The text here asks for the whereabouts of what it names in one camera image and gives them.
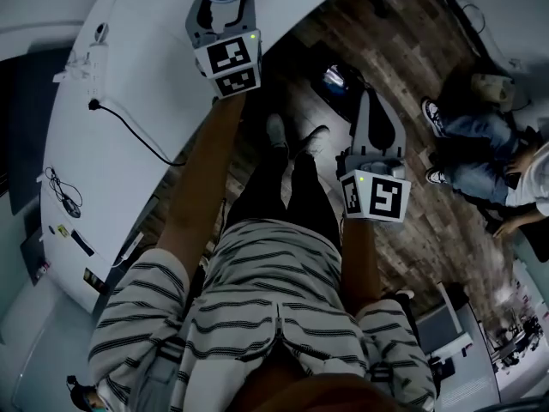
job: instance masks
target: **shoe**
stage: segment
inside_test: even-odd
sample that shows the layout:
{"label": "shoe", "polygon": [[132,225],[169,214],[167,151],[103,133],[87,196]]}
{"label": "shoe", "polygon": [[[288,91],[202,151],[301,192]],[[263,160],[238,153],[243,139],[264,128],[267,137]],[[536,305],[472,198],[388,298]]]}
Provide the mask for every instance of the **shoe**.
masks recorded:
{"label": "shoe", "polygon": [[326,125],[316,127],[309,136],[301,141],[296,157],[301,153],[307,153],[316,158],[328,145],[329,128]]}
{"label": "shoe", "polygon": [[268,139],[271,141],[271,147],[289,149],[286,140],[286,129],[280,114],[274,113],[267,118],[266,130]]}
{"label": "shoe", "polygon": [[405,294],[410,300],[415,296],[415,293],[412,290],[399,290],[396,294]]}
{"label": "shoe", "polygon": [[431,168],[425,172],[425,179],[433,185],[447,184],[448,180],[444,173],[438,168]]}
{"label": "shoe", "polygon": [[444,127],[440,122],[440,115],[438,113],[437,104],[435,104],[429,98],[424,98],[421,101],[421,111],[423,112],[425,119],[427,119],[427,121],[429,122],[429,125],[431,126],[432,132],[435,134],[435,136],[446,137],[446,133],[444,133]]}

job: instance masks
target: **white box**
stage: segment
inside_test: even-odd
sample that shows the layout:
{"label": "white box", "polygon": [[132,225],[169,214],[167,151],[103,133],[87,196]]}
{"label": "white box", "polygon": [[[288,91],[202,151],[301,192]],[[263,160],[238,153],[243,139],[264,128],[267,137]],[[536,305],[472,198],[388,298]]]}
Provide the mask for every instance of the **white box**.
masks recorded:
{"label": "white box", "polygon": [[340,179],[347,218],[403,222],[412,184],[354,170]]}

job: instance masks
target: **striped shirt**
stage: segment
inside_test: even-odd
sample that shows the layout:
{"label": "striped shirt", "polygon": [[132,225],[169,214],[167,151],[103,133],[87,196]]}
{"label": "striped shirt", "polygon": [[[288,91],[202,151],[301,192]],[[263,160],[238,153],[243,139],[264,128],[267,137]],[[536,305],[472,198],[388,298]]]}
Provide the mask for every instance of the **striped shirt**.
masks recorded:
{"label": "striped shirt", "polygon": [[354,373],[432,409],[431,370],[400,305],[380,300],[354,318],[338,295],[340,275],[339,252],[318,233],[241,221],[223,235],[183,318],[184,266],[168,251],[147,251],[94,332],[98,393],[116,412],[222,411],[281,342],[308,375]]}

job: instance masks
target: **jeans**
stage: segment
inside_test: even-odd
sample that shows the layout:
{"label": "jeans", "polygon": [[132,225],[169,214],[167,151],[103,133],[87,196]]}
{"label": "jeans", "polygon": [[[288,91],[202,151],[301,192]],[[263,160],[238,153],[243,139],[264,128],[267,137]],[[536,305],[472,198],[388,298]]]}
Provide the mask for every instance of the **jeans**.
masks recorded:
{"label": "jeans", "polygon": [[301,153],[296,158],[292,174],[292,198],[288,209],[281,199],[282,176],[287,165],[287,150],[271,149],[231,207],[226,227],[249,218],[287,221],[321,234],[341,252],[337,218],[318,181],[314,158],[307,153]]}
{"label": "jeans", "polygon": [[494,161],[453,163],[443,169],[452,187],[461,193],[505,205],[508,186],[503,170],[516,152],[518,137],[507,123],[496,114],[461,116],[456,119],[440,118],[448,136],[484,137],[488,139]]}

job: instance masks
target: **sticker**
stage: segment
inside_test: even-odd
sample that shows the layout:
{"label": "sticker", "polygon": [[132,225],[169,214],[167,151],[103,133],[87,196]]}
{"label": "sticker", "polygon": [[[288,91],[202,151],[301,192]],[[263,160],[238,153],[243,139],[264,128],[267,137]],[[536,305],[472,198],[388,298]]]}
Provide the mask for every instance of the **sticker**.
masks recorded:
{"label": "sticker", "polygon": [[370,214],[400,218],[402,183],[377,177],[373,178],[371,182]]}
{"label": "sticker", "polygon": [[214,75],[251,62],[242,37],[210,46],[208,57]]}
{"label": "sticker", "polygon": [[220,88],[223,96],[230,96],[248,88],[254,88],[256,86],[256,76],[253,68],[251,68],[223,76],[216,79],[215,82],[217,82],[217,87]]}
{"label": "sticker", "polygon": [[343,180],[341,185],[343,186],[343,195],[345,196],[345,206],[347,207],[347,213],[359,214],[361,212],[360,200],[354,176]]}
{"label": "sticker", "polygon": [[63,238],[67,238],[70,236],[69,231],[65,229],[65,226],[63,224],[60,224],[59,226],[57,226],[57,230],[59,231],[60,234],[63,235]]}

